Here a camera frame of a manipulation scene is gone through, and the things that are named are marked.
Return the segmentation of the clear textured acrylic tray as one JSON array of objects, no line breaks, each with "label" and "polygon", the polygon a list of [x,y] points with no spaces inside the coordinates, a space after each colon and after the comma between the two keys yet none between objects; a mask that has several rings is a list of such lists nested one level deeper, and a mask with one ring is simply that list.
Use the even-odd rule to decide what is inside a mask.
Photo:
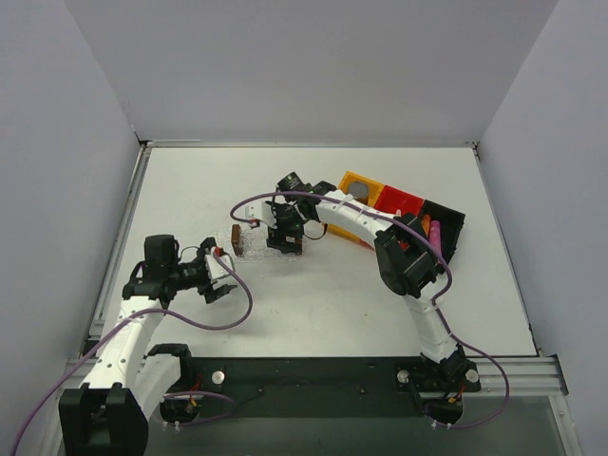
[{"label": "clear textured acrylic tray", "polygon": [[300,260],[300,256],[290,253],[282,254],[277,249],[266,245],[267,231],[265,228],[251,229],[240,226],[240,248],[242,253],[237,255],[232,246],[232,226],[225,226],[212,231],[209,237],[216,240],[219,247],[224,248],[234,259],[235,263],[286,263]]}]

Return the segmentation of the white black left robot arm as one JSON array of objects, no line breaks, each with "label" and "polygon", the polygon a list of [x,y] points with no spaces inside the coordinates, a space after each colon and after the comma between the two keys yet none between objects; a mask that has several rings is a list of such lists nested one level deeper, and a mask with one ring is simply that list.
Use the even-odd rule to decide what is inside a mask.
[{"label": "white black left robot arm", "polygon": [[235,272],[232,256],[212,237],[184,262],[172,235],[147,237],[144,258],[123,286],[114,328],[88,353],[97,362],[76,389],[65,389],[58,405],[68,455],[142,455],[148,421],[165,395],[176,397],[171,412],[197,415],[202,379],[187,345],[149,345],[177,293],[194,289],[206,302],[228,295],[224,278]]}]

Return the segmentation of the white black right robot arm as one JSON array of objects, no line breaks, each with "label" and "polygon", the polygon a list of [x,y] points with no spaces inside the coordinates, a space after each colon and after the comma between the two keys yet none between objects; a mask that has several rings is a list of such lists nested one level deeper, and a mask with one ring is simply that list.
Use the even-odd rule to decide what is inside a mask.
[{"label": "white black right robot arm", "polygon": [[265,201],[249,204],[247,211],[250,219],[266,225],[268,247],[283,254],[301,254],[304,226],[310,221],[336,226],[369,245],[384,285],[406,300],[431,387],[450,392],[453,399],[480,389],[475,363],[439,308],[449,287],[443,286],[429,303],[422,300],[423,289],[438,275],[451,278],[452,273],[443,243],[430,237],[416,215],[378,211],[326,181],[310,185],[295,173],[283,178]]}]

